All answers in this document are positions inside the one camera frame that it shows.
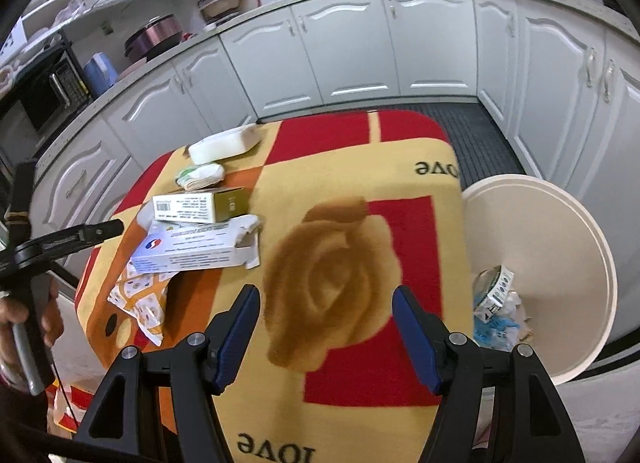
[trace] brown rose pattern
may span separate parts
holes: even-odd
[[[319,369],[329,349],[379,331],[402,275],[388,224],[356,197],[309,210],[276,245],[264,273],[268,359],[299,372]]]

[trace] table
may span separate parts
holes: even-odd
[[[262,314],[236,382],[216,398],[236,461],[417,461],[438,400],[414,375],[391,293],[406,284],[450,331],[472,333],[453,150],[436,123],[406,110],[294,118],[260,132],[259,145],[221,163],[223,184],[250,191],[264,220],[261,265],[176,276],[161,348],[202,331],[255,284]],[[106,367],[125,345],[159,349],[106,297],[145,237],[137,211],[175,190],[189,163],[183,149],[156,160],[113,216],[125,233],[86,266],[78,318]],[[160,400],[175,430],[168,390]]]

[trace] floor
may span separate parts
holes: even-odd
[[[414,110],[440,124],[458,158],[463,190],[489,176],[525,173],[491,115],[480,104],[398,104],[384,108]]]

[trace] trash can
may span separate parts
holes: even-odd
[[[497,265],[514,272],[552,381],[575,378],[605,344],[616,313],[616,270],[604,234],[564,190],[524,175],[499,175],[463,193],[472,276]]]

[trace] screw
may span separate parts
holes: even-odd
[[[122,357],[125,360],[132,359],[136,354],[138,354],[138,348],[135,346],[128,346],[122,350]]]
[[[449,335],[449,341],[457,346],[463,346],[466,344],[466,335],[462,333],[452,333]]]
[[[204,335],[202,333],[191,333],[187,337],[187,342],[190,346],[199,346],[204,342]]]
[[[518,344],[518,353],[525,358],[529,358],[533,354],[533,349],[526,344]]]

